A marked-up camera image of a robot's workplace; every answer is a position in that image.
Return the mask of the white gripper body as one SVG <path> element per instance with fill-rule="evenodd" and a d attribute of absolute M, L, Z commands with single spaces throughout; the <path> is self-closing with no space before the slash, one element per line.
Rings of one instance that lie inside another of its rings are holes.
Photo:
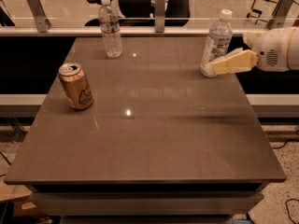
<path fill-rule="evenodd" d="M 272 29 L 256 38 L 251 50 L 257 54 L 257 67 L 266 72 L 294 69 L 294 29 Z"/>

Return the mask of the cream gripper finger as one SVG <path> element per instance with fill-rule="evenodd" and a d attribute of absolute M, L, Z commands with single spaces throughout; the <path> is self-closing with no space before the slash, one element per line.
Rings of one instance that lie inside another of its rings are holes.
<path fill-rule="evenodd" d="M 263 53 L 254 48 L 255 43 L 263 35 L 263 32 L 245 32 L 242 35 L 234 35 L 228 48 L 225 58 L 239 54 L 241 51 L 253 51 L 258 60 L 263 58 Z"/>
<path fill-rule="evenodd" d="M 215 77 L 218 75 L 248 72 L 257 65 L 257 62 L 256 54 L 251 50 L 245 50 L 229 58 L 221 56 L 205 64 L 204 75 Z"/>

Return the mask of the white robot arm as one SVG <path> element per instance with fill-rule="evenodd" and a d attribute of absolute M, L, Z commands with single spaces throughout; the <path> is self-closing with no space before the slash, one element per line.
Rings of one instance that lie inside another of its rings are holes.
<path fill-rule="evenodd" d="M 257 36 L 250 49 L 234 49 L 201 66 L 206 77 L 248 72 L 257 67 L 265 72 L 299 69 L 299 28 L 277 28 Z"/>

